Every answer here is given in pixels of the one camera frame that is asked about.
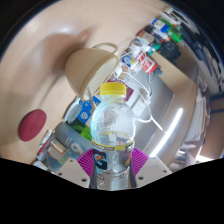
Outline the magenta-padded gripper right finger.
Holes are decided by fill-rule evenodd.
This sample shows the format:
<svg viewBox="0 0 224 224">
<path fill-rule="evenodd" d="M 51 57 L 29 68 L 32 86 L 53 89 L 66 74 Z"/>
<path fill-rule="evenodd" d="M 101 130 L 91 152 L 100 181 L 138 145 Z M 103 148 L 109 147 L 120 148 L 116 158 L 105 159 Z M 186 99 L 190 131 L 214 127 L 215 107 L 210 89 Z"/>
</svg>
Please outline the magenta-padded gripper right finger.
<svg viewBox="0 0 224 224">
<path fill-rule="evenodd" d="M 169 168 L 157 156 L 149 157 L 138 148 L 133 150 L 129 170 L 130 189 L 144 187 L 170 174 Z"/>
</svg>

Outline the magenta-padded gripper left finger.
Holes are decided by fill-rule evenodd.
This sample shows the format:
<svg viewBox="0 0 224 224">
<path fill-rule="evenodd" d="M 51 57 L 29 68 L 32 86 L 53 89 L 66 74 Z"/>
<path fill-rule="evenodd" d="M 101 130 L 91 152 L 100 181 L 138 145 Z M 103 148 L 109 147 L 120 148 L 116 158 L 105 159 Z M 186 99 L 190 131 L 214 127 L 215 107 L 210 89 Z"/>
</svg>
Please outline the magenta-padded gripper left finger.
<svg viewBox="0 0 224 224">
<path fill-rule="evenodd" d="M 89 149 L 77 159 L 69 158 L 56 175 L 84 188 L 97 185 L 93 150 Z"/>
</svg>

